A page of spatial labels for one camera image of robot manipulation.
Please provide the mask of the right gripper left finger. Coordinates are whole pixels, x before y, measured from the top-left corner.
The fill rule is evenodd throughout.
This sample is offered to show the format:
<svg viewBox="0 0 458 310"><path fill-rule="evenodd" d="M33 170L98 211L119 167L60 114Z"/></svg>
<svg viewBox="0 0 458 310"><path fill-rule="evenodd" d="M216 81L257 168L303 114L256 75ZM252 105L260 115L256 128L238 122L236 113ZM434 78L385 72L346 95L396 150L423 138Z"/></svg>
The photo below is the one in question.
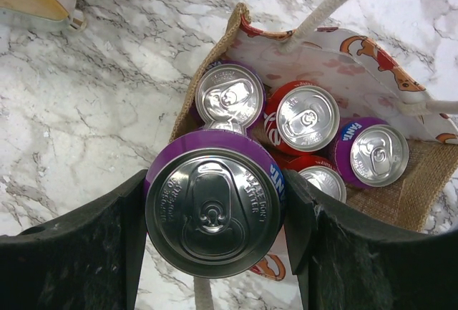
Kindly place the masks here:
<svg viewBox="0 0 458 310"><path fill-rule="evenodd" d="M1 236L2 309L133 309L146 225L141 170L106 195Z"/></svg>

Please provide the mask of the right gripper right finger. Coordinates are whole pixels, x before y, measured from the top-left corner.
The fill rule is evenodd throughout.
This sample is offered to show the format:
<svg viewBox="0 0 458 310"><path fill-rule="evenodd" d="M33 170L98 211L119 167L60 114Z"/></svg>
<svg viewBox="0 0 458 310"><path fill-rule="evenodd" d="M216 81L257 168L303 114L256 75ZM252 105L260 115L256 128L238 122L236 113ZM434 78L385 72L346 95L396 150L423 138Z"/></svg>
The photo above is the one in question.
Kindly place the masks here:
<svg viewBox="0 0 458 310"><path fill-rule="evenodd" d="M457 232L371 218L284 170L291 270L305 309L455 309Z"/></svg>

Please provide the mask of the red can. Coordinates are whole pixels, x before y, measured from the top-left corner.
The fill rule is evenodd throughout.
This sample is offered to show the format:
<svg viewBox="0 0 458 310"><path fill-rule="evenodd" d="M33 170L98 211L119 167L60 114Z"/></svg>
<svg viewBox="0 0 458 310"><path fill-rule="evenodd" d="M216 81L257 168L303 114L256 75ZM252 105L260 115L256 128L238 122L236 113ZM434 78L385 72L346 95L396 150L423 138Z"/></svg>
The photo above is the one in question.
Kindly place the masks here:
<svg viewBox="0 0 458 310"><path fill-rule="evenodd" d="M316 155L276 157L281 168L295 170L326 195L346 202L346 186L335 167L327 159Z"/></svg>
<svg viewBox="0 0 458 310"><path fill-rule="evenodd" d="M312 82L295 80L268 91L264 133L272 147L287 155L311 155L325 148L339 120L336 100Z"/></svg>

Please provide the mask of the purple can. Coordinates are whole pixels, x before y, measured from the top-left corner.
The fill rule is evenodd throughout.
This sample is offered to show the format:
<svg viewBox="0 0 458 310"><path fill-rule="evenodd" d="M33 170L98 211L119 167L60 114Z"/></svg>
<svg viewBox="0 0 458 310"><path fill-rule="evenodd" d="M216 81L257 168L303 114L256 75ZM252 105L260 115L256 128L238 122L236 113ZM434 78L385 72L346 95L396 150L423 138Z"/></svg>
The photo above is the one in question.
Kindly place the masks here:
<svg viewBox="0 0 458 310"><path fill-rule="evenodd" d="M247 135L260 120L265 100L265 88L253 68L217 60L198 80L194 106L205 128Z"/></svg>
<svg viewBox="0 0 458 310"><path fill-rule="evenodd" d="M343 118L329 145L329 157L345 183L357 188L391 185L406 170L406 138L376 117Z"/></svg>
<svg viewBox="0 0 458 310"><path fill-rule="evenodd" d="M199 129L168 144L144 183L147 232L175 268L202 278L242 273L283 224L285 181L271 154L228 130Z"/></svg>

